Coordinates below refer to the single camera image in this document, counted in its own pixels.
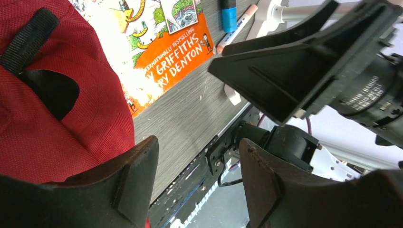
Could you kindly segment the red backpack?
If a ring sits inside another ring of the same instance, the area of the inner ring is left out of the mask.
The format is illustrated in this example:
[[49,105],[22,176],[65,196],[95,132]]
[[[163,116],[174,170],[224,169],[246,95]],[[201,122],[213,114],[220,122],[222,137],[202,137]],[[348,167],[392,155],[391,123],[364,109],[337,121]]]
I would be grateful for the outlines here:
[[119,78],[73,5],[1,1],[1,174],[63,182],[133,146]]

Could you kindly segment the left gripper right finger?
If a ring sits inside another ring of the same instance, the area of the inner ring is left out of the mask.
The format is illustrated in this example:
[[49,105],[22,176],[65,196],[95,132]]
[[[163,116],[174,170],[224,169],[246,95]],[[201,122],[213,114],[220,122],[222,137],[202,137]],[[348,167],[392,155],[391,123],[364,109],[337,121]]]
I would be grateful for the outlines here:
[[346,182],[322,178],[240,142],[252,228],[400,228],[403,172],[376,170]]

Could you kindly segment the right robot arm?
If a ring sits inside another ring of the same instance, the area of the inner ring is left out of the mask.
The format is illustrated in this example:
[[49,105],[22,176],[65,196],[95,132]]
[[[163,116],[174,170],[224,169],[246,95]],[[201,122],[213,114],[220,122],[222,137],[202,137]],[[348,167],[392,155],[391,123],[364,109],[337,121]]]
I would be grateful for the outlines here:
[[403,58],[385,56],[402,2],[363,0],[327,28],[339,3],[325,1],[284,31],[224,48],[208,71],[276,123],[272,131],[242,125],[244,138],[305,171],[318,140],[289,119],[307,118],[325,106],[376,134],[376,144],[403,145]]

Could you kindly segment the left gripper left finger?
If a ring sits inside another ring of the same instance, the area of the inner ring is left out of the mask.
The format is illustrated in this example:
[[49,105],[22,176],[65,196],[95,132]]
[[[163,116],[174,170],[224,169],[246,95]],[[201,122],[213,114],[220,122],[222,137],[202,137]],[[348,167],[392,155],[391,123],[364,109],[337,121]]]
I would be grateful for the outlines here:
[[159,157],[149,136],[129,151],[65,182],[0,178],[3,228],[144,228]]

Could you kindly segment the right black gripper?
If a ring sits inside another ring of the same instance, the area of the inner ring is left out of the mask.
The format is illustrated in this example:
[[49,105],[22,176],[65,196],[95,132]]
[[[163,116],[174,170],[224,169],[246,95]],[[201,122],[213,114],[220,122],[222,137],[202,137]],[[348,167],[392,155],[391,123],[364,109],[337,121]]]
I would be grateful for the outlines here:
[[381,146],[403,146],[403,57],[391,45],[398,3],[363,0],[325,27],[339,7],[327,0],[282,32],[224,48],[208,71],[278,124],[329,106],[376,134]]

